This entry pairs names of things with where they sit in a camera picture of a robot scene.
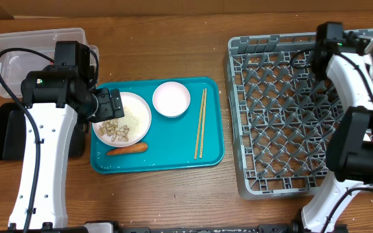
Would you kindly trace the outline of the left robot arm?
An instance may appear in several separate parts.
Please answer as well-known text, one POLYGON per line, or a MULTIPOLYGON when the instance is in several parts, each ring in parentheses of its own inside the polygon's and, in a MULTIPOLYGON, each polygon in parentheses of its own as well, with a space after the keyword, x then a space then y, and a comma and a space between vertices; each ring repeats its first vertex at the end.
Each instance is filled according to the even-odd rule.
MULTIPOLYGON (((0 58, 12 49, 0 52, 0 58)), ((97 55, 77 41, 58 41, 50 65, 31 71, 18 98, 0 84, 25 118, 25 150, 21 181, 7 232, 118 232, 114 221, 91 221, 68 227, 65 180, 73 131, 78 124, 124 116, 117 89, 96 88, 97 55)))

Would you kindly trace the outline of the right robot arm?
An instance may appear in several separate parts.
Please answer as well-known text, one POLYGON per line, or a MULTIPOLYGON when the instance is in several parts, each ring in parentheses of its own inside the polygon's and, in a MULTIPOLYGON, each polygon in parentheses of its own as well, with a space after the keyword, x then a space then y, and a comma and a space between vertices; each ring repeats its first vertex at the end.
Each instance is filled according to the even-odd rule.
POLYGON ((359 192, 373 192, 373 37, 345 32, 342 23, 317 27, 312 61, 316 79, 336 88, 344 115, 326 149, 328 173, 291 232, 347 232, 339 216, 359 192))

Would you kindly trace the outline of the pink plate with food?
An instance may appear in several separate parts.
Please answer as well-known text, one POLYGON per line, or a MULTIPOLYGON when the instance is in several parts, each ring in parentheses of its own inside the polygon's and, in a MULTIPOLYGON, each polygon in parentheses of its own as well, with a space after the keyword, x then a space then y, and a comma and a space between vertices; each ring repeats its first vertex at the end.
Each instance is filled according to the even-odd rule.
POLYGON ((92 123, 97 139, 112 147, 136 144, 147 134, 152 123, 152 112, 147 102, 135 93, 120 94, 124 116, 92 123))

